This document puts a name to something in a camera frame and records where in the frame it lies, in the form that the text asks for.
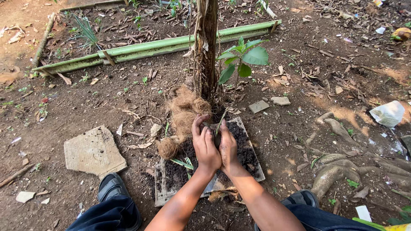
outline green plastic edging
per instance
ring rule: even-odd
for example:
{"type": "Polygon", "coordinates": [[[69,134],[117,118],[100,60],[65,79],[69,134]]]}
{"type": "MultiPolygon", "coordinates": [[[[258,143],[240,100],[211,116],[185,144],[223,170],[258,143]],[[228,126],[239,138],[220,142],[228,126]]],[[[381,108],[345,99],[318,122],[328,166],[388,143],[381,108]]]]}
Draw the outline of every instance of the green plastic edging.
{"type": "MultiPolygon", "coordinates": [[[[268,33],[268,29],[272,27],[278,21],[277,25],[281,24],[281,20],[274,20],[265,23],[258,23],[253,25],[244,25],[235,28],[229,28],[218,31],[220,35],[220,42],[231,42],[238,40],[241,36],[243,38],[250,38],[268,33]]],[[[191,35],[191,41],[194,41],[194,36],[191,35]]],[[[145,42],[140,44],[133,44],[128,46],[116,47],[105,50],[111,56],[115,63],[126,62],[140,58],[147,58],[156,55],[169,54],[179,51],[186,51],[189,48],[189,35],[163,39],[158,41],[145,42]]],[[[41,68],[45,68],[52,74],[70,72],[86,67],[105,63],[109,64],[105,60],[105,56],[102,51],[98,51],[92,55],[86,55],[81,58],[75,58],[58,62],[42,67],[33,68],[32,71],[41,71],[41,68]]]]}

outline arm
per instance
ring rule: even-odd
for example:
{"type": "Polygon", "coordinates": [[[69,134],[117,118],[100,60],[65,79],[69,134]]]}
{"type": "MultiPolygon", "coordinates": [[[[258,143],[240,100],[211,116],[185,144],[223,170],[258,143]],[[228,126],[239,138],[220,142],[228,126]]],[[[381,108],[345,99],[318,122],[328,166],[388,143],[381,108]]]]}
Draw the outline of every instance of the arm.
{"type": "Polygon", "coordinates": [[[197,115],[192,126],[193,145],[199,167],[191,179],[161,208],[145,230],[183,230],[201,194],[220,168],[221,156],[214,145],[212,130],[204,127],[200,134],[200,125],[209,118],[209,115],[197,115]]]}
{"type": "Polygon", "coordinates": [[[237,188],[258,227],[263,231],[305,230],[294,214],[268,193],[238,162],[237,143],[225,120],[220,126],[220,132],[221,170],[237,188]]]}

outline dark pants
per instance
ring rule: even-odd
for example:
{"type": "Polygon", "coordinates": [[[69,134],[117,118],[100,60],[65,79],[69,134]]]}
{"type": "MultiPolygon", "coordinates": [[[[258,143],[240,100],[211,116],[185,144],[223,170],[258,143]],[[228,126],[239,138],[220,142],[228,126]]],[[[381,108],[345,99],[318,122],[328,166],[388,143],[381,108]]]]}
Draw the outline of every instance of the dark pants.
{"type": "MultiPolygon", "coordinates": [[[[308,205],[293,204],[286,207],[309,231],[378,231],[371,226],[308,205]]],[[[136,222],[137,216],[136,204],[131,198],[114,196],[92,206],[73,222],[67,231],[124,230],[136,222]]]]}

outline forearm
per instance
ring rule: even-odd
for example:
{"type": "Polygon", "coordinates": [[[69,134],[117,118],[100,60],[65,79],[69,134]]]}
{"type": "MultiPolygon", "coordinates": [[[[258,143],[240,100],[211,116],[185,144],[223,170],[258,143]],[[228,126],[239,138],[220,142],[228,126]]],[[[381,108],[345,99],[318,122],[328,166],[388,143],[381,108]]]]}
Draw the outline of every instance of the forearm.
{"type": "Polygon", "coordinates": [[[305,230],[299,220],[273,195],[268,193],[243,166],[233,164],[224,173],[240,193],[251,216],[264,230],[305,230]]]}
{"type": "Polygon", "coordinates": [[[161,208],[146,230],[183,230],[214,174],[199,167],[191,179],[161,208]]]}

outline dirty hand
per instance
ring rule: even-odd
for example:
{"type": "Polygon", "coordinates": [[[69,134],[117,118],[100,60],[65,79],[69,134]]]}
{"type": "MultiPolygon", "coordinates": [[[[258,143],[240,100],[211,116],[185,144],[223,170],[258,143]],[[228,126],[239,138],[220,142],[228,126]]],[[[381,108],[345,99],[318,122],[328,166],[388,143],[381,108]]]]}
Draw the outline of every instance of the dirty hand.
{"type": "Polygon", "coordinates": [[[210,115],[198,114],[192,125],[193,145],[199,161],[198,169],[214,174],[221,167],[221,156],[214,144],[212,130],[204,127],[200,133],[200,125],[210,118],[210,115]]]}
{"type": "Polygon", "coordinates": [[[233,134],[227,128],[225,119],[221,122],[219,132],[221,134],[221,143],[219,147],[222,159],[221,170],[227,173],[233,165],[239,164],[237,159],[237,142],[234,139],[233,134]]]}

